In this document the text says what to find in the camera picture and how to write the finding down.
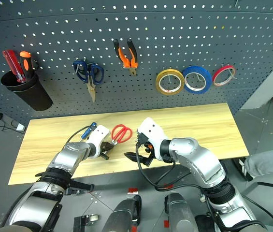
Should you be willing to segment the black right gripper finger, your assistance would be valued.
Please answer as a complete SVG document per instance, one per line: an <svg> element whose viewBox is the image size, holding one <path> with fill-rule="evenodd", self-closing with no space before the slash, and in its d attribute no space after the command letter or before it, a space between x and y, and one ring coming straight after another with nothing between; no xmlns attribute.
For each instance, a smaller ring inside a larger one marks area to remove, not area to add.
<svg viewBox="0 0 273 232"><path fill-rule="evenodd" d="M137 155L135 152L125 152L124 153L125 157L128 158L129 160L133 161L133 162L142 162L142 158L140 155Z"/></svg>
<svg viewBox="0 0 273 232"><path fill-rule="evenodd" d="M139 156L138 163L149 167L153 159L154 159L153 156L149 156L149 157Z"/></svg>

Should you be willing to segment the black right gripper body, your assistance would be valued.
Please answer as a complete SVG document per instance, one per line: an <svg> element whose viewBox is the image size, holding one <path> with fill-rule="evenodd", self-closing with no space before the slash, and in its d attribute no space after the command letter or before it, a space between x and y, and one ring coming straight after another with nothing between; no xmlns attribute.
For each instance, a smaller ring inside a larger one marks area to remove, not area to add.
<svg viewBox="0 0 273 232"><path fill-rule="evenodd" d="M139 148L141 146L145 146L145 151L150 153L150 157L154 157L154 147L149 142L149 138L145 136L143 133L138 133L137 135L137 144L136 144L136 156L139 157Z"/></svg>

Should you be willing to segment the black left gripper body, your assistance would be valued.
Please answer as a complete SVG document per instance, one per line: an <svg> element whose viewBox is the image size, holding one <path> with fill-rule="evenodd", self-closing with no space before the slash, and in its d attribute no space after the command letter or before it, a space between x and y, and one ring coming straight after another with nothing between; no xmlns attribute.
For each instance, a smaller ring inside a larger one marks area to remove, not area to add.
<svg viewBox="0 0 273 232"><path fill-rule="evenodd" d="M101 156L106 156L107 153L113 149L114 144L110 142L102 142L101 144Z"/></svg>

